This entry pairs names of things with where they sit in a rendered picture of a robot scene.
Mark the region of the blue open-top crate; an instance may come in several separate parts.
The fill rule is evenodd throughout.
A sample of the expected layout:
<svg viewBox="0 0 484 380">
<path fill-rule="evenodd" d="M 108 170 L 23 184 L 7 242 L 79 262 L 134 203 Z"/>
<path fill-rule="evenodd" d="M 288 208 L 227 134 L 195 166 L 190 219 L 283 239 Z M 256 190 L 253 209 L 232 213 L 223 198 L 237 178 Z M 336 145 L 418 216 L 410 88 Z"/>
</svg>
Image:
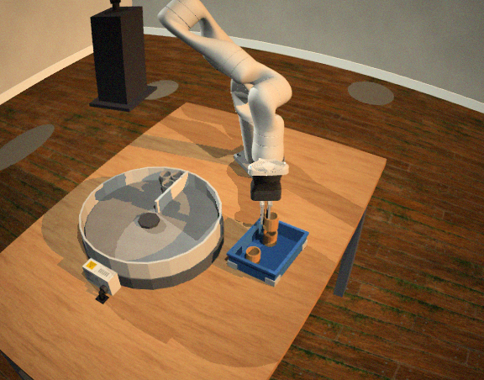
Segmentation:
<svg viewBox="0 0 484 380">
<path fill-rule="evenodd" d="M 280 220 L 277 231 L 276 245 L 265 246 L 263 244 L 264 228 L 263 224 L 260 224 L 259 218 L 227 252 L 228 267 L 242 271 L 275 287 L 281 276 L 308 243 L 306 230 Z M 246 250 L 251 246 L 260 248 L 259 265 L 246 259 Z"/>
</svg>

